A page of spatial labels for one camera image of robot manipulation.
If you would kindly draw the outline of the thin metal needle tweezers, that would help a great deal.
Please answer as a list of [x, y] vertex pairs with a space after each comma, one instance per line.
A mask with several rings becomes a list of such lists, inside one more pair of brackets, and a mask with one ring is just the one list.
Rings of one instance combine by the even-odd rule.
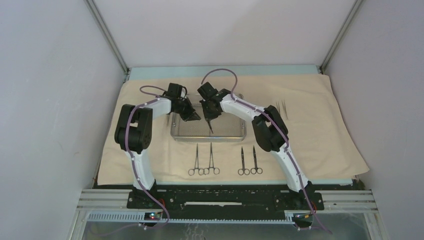
[[286, 106], [285, 106], [285, 103], [283, 101], [277, 101], [276, 102], [276, 108], [277, 108], [280, 115], [286, 115], [287, 114]]

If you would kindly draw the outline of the beige cloth wrap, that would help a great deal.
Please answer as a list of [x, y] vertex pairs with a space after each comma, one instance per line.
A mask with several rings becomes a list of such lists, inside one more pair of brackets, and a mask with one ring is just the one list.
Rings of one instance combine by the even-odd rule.
[[[218, 89], [231, 89], [257, 106], [279, 104], [288, 128], [288, 140], [300, 169], [313, 183], [342, 183], [369, 171], [345, 126], [330, 79], [321, 74], [242, 75], [206, 79]], [[169, 83], [185, 86], [192, 103], [198, 102], [201, 78], [130, 80], [120, 91], [112, 117], [98, 174], [99, 185], [132, 184], [134, 154], [115, 142], [115, 131], [125, 104], [139, 105], [152, 96], [140, 92], [141, 86], [167, 88]], [[152, 122], [152, 140], [147, 149], [152, 175], [158, 184], [248, 185], [285, 184], [286, 176], [274, 156], [256, 143], [251, 125], [241, 142], [189, 143], [171, 136], [166, 116]]]

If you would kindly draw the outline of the metal surgical scissors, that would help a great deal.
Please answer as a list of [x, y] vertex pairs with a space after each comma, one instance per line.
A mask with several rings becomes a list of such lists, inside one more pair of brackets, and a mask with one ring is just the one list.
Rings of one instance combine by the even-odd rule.
[[263, 169], [258, 166], [257, 152], [255, 146], [252, 147], [253, 164], [254, 166], [250, 169], [250, 173], [253, 175], [261, 175]]

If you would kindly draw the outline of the metal hemostat clamp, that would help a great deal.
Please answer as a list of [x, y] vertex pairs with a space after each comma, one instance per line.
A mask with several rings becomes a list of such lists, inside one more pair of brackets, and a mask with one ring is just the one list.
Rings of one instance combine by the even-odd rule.
[[208, 167], [205, 167], [203, 169], [203, 174], [204, 175], [209, 175], [210, 173], [214, 174], [214, 175], [218, 175], [220, 174], [221, 170], [215, 166], [215, 162], [214, 162], [214, 153], [213, 153], [213, 144], [210, 143], [209, 145], [209, 162], [208, 162]]
[[205, 169], [200, 167], [199, 163], [199, 145], [196, 145], [194, 166], [188, 170], [189, 176], [194, 176], [196, 173], [199, 176], [205, 175]]

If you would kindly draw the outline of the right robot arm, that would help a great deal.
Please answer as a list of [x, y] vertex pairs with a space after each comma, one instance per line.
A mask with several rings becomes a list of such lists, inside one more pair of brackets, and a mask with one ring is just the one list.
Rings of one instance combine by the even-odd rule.
[[262, 107], [236, 97], [230, 90], [217, 90], [209, 82], [198, 88], [203, 115], [207, 122], [218, 118], [222, 113], [232, 114], [252, 125], [257, 145], [271, 153], [280, 165], [288, 188], [293, 191], [291, 204], [304, 209], [311, 202], [307, 192], [309, 179], [301, 170], [288, 137], [288, 129], [275, 106]]

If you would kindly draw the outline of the metal surgical instrument tray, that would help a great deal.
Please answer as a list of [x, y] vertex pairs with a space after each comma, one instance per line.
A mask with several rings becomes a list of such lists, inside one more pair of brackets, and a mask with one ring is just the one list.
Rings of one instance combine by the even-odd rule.
[[170, 135], [177, 142], [187, 143], [231, 143], [241, 142], [247, 135], [246, 122], [230, 113], [223, 112], [211, 121], [213, 134], [204, 118], [200, 94], [189, 94], [193, 108], [200, 120], [183, 121], [179, 114], [171, 114]]

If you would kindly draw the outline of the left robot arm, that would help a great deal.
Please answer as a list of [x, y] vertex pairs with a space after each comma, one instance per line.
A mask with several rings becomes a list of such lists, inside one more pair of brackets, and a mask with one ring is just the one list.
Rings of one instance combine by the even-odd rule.
[[158, 194], [152, 191], [155, 177], [152, 172], [148, 147], [153, 138], [153, 120], [175, 113], [185, 122], [199, 121], [200, 115], [187, 97], [187, 88], [170, 83], [161, 95], [139, 105], [124, 104], [119, 113], [114, 141], [125, 151], [133, 171], [133, 186], [143, 190], [138, 201], [145, 208], [153, 208]]

